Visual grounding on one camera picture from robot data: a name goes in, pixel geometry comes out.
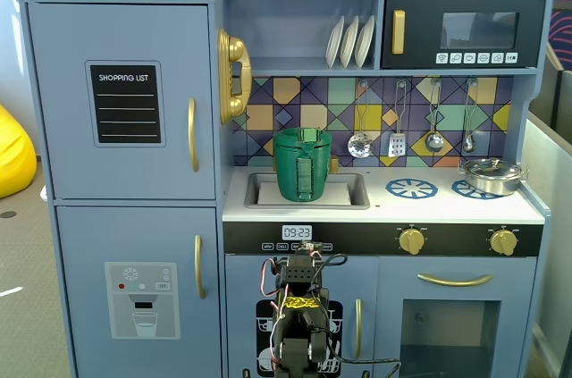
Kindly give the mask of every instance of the green pitcher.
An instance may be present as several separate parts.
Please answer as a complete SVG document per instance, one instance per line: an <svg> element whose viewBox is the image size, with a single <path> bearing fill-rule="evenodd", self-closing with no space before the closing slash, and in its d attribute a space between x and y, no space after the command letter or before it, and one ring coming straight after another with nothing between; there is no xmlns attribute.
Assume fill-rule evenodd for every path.
<svg viewBox="0 0 572 378"><path fill-rule="evenodd" d="M278 187L283 197L310 202L322 196L331 147L332 136L314 128L292 128L274 134Z"/></svg>

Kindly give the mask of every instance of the electrical wire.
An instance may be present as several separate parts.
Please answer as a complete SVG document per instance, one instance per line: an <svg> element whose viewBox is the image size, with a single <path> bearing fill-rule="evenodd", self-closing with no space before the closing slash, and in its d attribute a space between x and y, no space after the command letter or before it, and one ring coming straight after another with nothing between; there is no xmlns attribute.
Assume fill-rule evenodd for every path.
<svg viewBox="0 0 572 378"><path fill-rule="evenodd" d="M276 293L278 293L278 290L273 290L270 293L265 293L265 274L266 274L266 264L268 262L272 262L274 271L280 275L280 273L278 273L278 269L276 268L276 263L274 262L273 259L266 259L263 263L262 263L262 270L260 271L260 293L262 294L262 296L264 296L265 298L271 298L272 296L275 296Z"/></svg>
<svg viewBox="0 0 572 378"><path fill-rule="evenodd" d="M278 363L281 364L282 360L278 360L276 359L276 357L274 357L274 348L273 348L273 338L274 338L274 331L276 330L276 326L278 325L278 322L281 321L281 319L283 318L282 316L282 311L284 309L284 305L286 304L286 298L288 297L288 290L290 289L290 285L286 284L286 289L284 289L284 299L282 300L282 303L280 305L280 311L278 312L278 318L276 319L276 323L274 323L274 326L272 327L272 332L270 333L270 356L272 358L272 361L274 363Z"/></svg>
<svg viewBox="0 0 572 378"><path fill-rule="evenodd" d="M339 262L332 263L332 261L338 257L341 257L342 260ZM369 360L369 359L368 360L353 360L350 358L342 357L341 355L336 353L336 351L332 347L332 339L330 337L332 335L332 333L330 332L330 316L328 315L328 312L325 310L324 305L322 305L322 302L320 302L320 300L315 296L316 293L318 293L318 294L320 293L320 289L322 288L321 285L318 286L315 284L315 280L318 276L322 275L322 270L326 266L340 266L340 265L344 265L346 262L348 262L348 255L346 255L346 254L338 253L336 255L330 256L325 261L322 262L322 264L318 267L317 271L315 272L314 276L312 277L312 280L310 282L309 292L312 294L312 298L314 299L316 304L320 307L322 314L324 314L325 323L326 323L325 328L316 327L315 329L312 330L312 332L325 332L326 333L326 340L327 340L327 344L328 344L328 349L332 352L333 356L342 363L347 363L350 365L380 365L380 364L386 364L386 363L395 363L396 365L386 375L386 378L391 378L393 375L395 375L397 373L397 371L399 371L399 369L401 367L401 361L398 358L374 358L371 360Z"/></svg>

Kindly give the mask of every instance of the blue cabinet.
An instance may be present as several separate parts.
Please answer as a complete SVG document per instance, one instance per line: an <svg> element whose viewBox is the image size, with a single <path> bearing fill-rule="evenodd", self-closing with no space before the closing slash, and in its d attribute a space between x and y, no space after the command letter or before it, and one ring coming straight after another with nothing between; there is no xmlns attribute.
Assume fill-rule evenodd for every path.
<svg viewBox="0 0 572 378"><path fill-rule="evenodd" d="M535 258L379 260L375 356L399 357L401 378L518 376Z"/></svg>
<svg viewBox="0 0 572 378"><path fill-rule="evenodd" d="M265 256L227 256L227 328L229 376L241 377L248 369L252 376L271 377L269 353L273 326L270 300L260 294L260 269ZM351 256L344 266L324 270L323 285L330 290L330 328L334 349L344 357L359 358L374 354L374 321L379 259L374 256ZM265 292L275 288L270 266L266 270ZM361 341L357 341L357 303L361 304ZM370 365L340 364L332 354L320 368L326 377L361 378Z"/></svg>
<svg viewBox="0 0 572 378"><path fill-rule="evenodd" d="M79 377L220 377L215 210L72 206L56 210L70 307L69 343ZM196 256L201 258L203 298ZM110 273L118 266L119 281L111 287ZM146 276L157 267L156 275ZM118 298L122 292L129 294ZM110 293L118 298L115 302ZM172 301L170 312L156 307L165 300ZM123 315L122 301L133 308Z"/></svg>
<svg viewBox="0 0 572 378"><path fill-rule="evenodd" d="M205 5L31 4L29 22L55 197L215 199Z"/></svg>

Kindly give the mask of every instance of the sink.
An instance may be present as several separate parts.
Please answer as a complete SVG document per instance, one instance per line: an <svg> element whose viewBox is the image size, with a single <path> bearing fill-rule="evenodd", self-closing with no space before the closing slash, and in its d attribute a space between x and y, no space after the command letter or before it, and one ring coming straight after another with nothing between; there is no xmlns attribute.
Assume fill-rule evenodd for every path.
<svg viewBox="0 0 572 378"><path fill-rule="evenodd" d="M284 199L278 191L276 173L255 172L248 176L244 198L246 208L317 208L340 210L364 210L369 208L366 184L361 174L330 174L326 180L323 196L314 202L292 202Z"/></svg>

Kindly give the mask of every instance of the toy kitchen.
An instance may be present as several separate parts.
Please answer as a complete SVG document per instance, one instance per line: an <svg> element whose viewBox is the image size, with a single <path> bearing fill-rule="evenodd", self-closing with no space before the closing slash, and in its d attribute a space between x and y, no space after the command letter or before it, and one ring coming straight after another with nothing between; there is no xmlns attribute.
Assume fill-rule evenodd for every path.
<svg viewBox="0 0 572 378"><path fill-rule="evenodd" d="M74 377L523 378L552 0L20 0Z"/></svg>

